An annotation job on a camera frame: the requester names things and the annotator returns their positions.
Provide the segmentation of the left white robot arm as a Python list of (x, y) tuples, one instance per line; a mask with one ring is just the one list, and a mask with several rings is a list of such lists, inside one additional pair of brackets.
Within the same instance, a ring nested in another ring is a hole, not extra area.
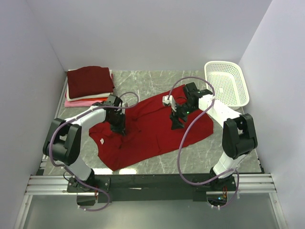
[(94, 103), (86, 111), (68, 118), (55, 118), (49, 128), (43, 154), (54, 167), (61, 167), (72, 175), (72, 184), (95, 189), (95, 173), (80, 156), (81, 136), (99, 123), (108, 123), (110, 131), (125, 135), (125, 111), (122, 99), (110, 95), (105, 102)]

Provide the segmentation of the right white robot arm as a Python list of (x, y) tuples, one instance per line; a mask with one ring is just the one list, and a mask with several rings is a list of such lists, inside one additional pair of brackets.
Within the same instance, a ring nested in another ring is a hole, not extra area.
[(186, 123), (188, 115), (201, 110), (201, 113), (189, 124), (178, 150), (181, 151), (184, 141), (192, 126), (203, 115), (209, 115), (222, 126), (222, 148), (223, 153), (218, 162), (210, 170), (210, 179), (203, 182), (189, 181), (181, 172), (182, 180), (192, 186), (210, 185), (212, 189), (222, 189), (233, 181), (233, 174), (237, 174), (237, 167), (240, 162), (254, 149), (258, 141), (254, 126), (253, 117), (250, 114), (241, 114), (215, 97), (215, 90), (199, 90), (195, 83), (188, 83), (183, 86), (183, 93), (186, 97), (184, 104), (176, 103), (171, 94), (163, 97), (163, 104), (171, 106), (170, 119), (172, 129), (181, 129)]

